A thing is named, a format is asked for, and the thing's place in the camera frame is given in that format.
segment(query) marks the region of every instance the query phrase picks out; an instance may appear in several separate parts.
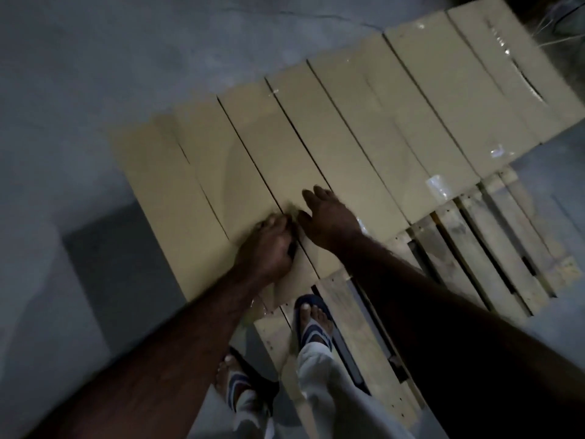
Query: person's right arm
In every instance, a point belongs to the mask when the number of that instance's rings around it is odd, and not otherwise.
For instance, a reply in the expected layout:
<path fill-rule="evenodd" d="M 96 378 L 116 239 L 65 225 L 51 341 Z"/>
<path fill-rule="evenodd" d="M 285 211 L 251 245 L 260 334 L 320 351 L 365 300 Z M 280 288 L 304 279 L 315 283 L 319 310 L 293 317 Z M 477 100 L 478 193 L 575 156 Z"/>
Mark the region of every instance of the person's right arm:
<path fill-rule="evenodd" d="M 364 236 L 331 191 L 303 196 L 299 224 L 357 280 L 450 439 L 585 433 L 580 369 Z"/>

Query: person's left arm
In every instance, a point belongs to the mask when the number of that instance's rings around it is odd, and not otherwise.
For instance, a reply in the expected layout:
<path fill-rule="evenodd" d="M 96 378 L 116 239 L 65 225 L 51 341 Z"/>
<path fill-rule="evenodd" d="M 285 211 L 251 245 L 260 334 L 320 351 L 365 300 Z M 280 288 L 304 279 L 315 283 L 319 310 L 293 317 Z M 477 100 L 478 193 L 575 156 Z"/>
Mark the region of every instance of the person's left arm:
<path fill-rule="evenodd" d="M 293 242 L 290 219 L 270 216 L 200 299 L 55 409 L 29 437 L 186 437 L 241 317 L 261 289 L 289 272 Z"/>

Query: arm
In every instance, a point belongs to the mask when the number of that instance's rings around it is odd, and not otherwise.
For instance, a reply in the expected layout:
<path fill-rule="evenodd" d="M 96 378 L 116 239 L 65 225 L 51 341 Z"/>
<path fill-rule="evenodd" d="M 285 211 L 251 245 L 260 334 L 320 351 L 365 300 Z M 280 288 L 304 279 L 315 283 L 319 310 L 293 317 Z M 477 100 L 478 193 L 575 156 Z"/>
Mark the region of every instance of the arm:
<path fill-rule="evenodd" d="M 199 300 L 85 385 L 30 437 L 186 437 L 244 312 L 289 271 L 292 237 L 288 217 L 269 217 Z"/>
<path fill-rule="evenodd" d="M 585 375 L 572 363 L 362 235 L 331 191 L 303 191 L 299 223 L 360 284 L 451 439 L 559 433 L 585 423 Z"/>

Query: leg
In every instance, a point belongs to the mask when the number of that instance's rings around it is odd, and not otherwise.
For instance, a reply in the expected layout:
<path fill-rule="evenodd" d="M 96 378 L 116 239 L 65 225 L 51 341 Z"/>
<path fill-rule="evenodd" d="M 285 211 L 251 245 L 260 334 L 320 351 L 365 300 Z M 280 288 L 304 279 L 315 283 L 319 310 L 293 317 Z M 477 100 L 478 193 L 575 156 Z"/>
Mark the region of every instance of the leg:
<path fill-rule="evenodd" d="M 233 355 L 226 355 L 220 362 L 215 388 L 236 413 L 233 430 L 238 439 L 272 439 L 274 426 L 267 404 Z"/>
<path fill-rule="evenodd" d="M 302 333 L 296 362 L 299 387 L 312 407 L 320 439 L 412 438 L 375 399 L 355 387 L 333 358 L 333 321 L 324 305 L 304 303 L 296 313 L 296 330 Z"/>

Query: hand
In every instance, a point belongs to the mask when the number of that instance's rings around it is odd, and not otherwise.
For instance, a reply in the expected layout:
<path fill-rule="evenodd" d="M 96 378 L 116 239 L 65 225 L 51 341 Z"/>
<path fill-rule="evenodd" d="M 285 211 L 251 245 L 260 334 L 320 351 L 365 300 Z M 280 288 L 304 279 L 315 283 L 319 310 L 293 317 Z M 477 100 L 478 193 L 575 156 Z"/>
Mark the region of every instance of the hand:
<path fill-rule="evenodd" d="M 240 247 L 235 264 L 244 266 L 246 273 L 263 288 L 290 271 L 295 249 L 291 217 L 271 214 L 256 225 Z"/>
<path fill-rule="evenodd" d="M 313 243 L 335 254 L 349 239 L 361 236 L 362 229 L 355 215 L 333 192 L 320 186 L 314 186 L 313 191 L 303 190 L 303 198 L 313 217 L 300 211 L 298 223 Z"/>

